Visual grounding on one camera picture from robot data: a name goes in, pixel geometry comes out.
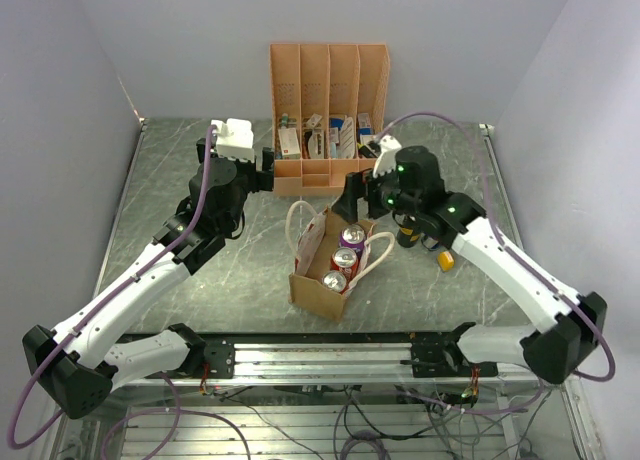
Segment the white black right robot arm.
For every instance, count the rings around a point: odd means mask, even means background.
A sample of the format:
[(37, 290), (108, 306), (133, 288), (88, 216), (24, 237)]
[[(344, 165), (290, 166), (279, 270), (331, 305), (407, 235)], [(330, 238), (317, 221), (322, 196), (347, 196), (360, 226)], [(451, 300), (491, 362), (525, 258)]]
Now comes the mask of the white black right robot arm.
[(440, 353), (448, 373), (459, 376), (475, 364), (506, 363), (561, 384), (604, 344), (606, 301), (554, 278), (511, 242), (480, 204), (447, 190), (438, 160), (427, 148), (387, 150), (373, 168), (347, 174), (331, 209), (353, 223), (360, 199), (372, 219), (393, 214), (411, 220), (420, 233), (478, 267), (527, 316), (526, 326), (456, 328)]

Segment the brown canvas bag white handles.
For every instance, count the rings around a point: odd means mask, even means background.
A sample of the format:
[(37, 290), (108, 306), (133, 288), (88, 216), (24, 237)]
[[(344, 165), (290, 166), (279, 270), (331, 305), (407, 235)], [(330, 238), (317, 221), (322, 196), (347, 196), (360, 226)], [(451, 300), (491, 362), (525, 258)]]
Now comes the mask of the brown canvas bag white handles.
[[(302, 208), (311, 214), (311, 220), (300, 238), (295, 240), (291, 234), (291, 222), (293, 214)], [(294, 271), (289, 276), (291, 304), (331, 321), (338, 322), (342, 319), (347, 299), (358, 283), (386, 260), (396, 244), (392, 233), (376, 233), (372, 222), (359, 220), (356, 224), (363, 227), (367, 234), (364, 251), (358, 256), (357, 274), (348, 282), (347, 290), (338, 294), (325, 288), (321, 279), (332, 270), (330, 259), (340, 247), (340, 232), (350, 224), (330, 208), (318, 212), (304, 200), (298, 200), (289, 207), (285, 220), (285, 237), (294, 257)]]

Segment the black yellow beverage can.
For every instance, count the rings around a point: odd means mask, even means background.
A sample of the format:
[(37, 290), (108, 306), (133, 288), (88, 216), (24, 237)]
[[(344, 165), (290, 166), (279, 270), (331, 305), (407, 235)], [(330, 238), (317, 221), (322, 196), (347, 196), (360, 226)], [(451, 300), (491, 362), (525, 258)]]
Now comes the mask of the black yellow beverage can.
[(404, 215), (399, 222), (396, 241), (406, 249), (414, 247), (423, 238), (423, 231), (416, 221), (409, 215)]

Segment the purple soda can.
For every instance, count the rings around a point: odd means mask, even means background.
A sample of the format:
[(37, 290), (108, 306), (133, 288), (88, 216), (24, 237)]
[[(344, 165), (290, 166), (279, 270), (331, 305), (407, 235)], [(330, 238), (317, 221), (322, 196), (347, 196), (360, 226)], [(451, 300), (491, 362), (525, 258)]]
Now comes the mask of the purple soda can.
[(339, 246), (341, 248), (350, 248), (361, 256), (364, 251), (364, 243), (367, 234), (363, 227), (359, 224), (351, 224), (344, 227), (339, 235)]

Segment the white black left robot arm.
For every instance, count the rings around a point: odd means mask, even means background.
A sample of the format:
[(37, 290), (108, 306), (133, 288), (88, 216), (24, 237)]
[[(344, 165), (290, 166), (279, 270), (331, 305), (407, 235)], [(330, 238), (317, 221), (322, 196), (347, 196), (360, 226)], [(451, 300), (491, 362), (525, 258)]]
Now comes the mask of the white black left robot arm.
[(116, 281), (53, 329), (35, 326), (23, 337), (31, 373), (69, 418), (87, 416), (134, 380), (162, 371), (197, 376), (208, 364), (206, 342), (183, 323), (143, 340), (119, 340), (162, 295), (242, 234), (249, 194), (273, 189), (272, 148), (263, 148), (260, 160), (240, 160), (222, 147), (198, 145), (189, 196)]

